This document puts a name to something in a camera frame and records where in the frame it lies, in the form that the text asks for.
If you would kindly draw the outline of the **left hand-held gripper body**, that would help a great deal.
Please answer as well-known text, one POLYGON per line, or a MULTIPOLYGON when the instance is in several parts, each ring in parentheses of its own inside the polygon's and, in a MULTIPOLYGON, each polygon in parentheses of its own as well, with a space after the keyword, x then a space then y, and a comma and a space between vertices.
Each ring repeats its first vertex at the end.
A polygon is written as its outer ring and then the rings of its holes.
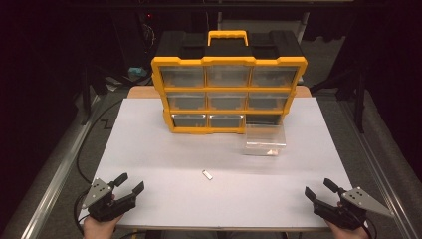
POLYGON ((83 202, 83 209, 87 209, 90 216, 98 222, 112 221, 136 206, 136 197, 132 192, 121 198, 114 199, 113 181, 105 183, 96 178, 83 202))

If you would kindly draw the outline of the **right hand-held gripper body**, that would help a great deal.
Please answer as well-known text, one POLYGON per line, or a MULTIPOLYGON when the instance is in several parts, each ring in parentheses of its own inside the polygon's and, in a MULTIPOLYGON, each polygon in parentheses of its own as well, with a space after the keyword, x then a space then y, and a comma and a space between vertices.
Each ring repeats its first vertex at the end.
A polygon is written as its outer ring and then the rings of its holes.
POLYGON ((338 186, 329 186, 328 189, 339 196, 340 205, 327 204, 313 194, 314 214, 339 228, 355 230, 362 227, 367 220, 368 211, 394 216, 393 212, 360 187, 344 190, 338 186))

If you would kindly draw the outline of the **single clear plastic drawer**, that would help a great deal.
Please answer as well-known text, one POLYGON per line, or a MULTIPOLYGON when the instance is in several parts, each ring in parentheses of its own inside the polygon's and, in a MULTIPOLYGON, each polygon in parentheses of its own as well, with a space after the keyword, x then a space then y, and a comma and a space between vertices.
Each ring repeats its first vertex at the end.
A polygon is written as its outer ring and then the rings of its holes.
POLYGON ((242 151, 247 155, 277 156, 287 146, 284 127, 270 124, 247 124, 242 151))

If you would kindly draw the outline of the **yellow black drawer organizer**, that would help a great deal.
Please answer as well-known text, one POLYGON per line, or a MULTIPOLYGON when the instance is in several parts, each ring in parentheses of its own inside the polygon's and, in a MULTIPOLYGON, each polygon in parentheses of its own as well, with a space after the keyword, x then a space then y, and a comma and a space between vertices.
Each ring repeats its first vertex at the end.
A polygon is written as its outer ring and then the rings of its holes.
POLYGON ((278 126, 308 61, 291 31, 167 31, 151 61, 163 118, 176 133, 278 126))

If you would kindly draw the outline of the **person's left hand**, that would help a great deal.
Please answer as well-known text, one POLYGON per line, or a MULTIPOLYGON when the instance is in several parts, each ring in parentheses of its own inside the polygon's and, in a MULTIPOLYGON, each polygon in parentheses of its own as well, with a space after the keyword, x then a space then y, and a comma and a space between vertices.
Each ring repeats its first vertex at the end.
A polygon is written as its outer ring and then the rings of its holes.
POLYGON ((116 224, 121 220, 122 215, 112 221, 98 222, 89 216, 84 220, 84 239, 111 239, 116 224))

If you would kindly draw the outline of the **person's right hand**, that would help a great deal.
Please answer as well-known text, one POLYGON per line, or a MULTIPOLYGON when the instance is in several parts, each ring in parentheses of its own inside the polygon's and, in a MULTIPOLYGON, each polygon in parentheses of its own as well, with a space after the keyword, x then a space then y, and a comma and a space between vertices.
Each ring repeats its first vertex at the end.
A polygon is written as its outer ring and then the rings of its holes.
POLYGON ((332 232, 334 239, 369 239, 368 234, 362 228, 355 230, 342 229, 326 221, 327 226, 332 232))

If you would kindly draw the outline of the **black stand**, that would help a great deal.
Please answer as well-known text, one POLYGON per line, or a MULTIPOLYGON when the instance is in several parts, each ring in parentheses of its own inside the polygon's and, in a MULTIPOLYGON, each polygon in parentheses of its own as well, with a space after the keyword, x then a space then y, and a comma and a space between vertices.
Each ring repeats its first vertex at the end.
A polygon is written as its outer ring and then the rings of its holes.
POLYGON ((91 90, 94 90, 98 96, 105 96, 107 94, 105 74, 100 66, 91 62, 85 62, 82 64, 81 69, 82 125, 86 125, 92 115, 91 90))
POLYGON ((334 73, 326 80, 312 86, 312 94, 322 89, 336 88, 335 97, 339 101, 354 99, 353 121, 360 133, 363 129, 363 110, 365 92, 365 73, 358 66, 347 67, 339 73, 334 73))

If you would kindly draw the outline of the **set of clear organizer drawers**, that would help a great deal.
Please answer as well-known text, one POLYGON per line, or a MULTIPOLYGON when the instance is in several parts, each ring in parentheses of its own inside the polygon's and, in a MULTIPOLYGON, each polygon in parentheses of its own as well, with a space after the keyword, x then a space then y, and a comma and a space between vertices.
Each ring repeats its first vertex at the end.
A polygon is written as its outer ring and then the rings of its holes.
POLYGON ((160 69, 164 118, 186 132, 241 132, 278 125, 289 111, 296 66, 217 65, 160 69))

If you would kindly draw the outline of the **aluminium rail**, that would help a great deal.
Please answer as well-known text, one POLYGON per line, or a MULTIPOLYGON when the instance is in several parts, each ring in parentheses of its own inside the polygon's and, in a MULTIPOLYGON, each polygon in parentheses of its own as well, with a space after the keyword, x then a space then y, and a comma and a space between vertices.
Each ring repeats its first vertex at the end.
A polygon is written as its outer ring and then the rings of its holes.
POLYGON ((35 177, 1 236, 2 239, 38 239, 69 177, 82 142, 104 101, 104 97, 94 96, 92 115, 88 123, 82 125, 82 99, 76 100, 80 108, 77 116, 35 177))
POLYGON ((368 103, 363 111, 363 132, 354 122, 353 104, 339 102, 353 133, 364 152, 370 175, 387 207, 402 239, 422 239, 422 183, 415 175, 380 117, 376 107, 368 103))

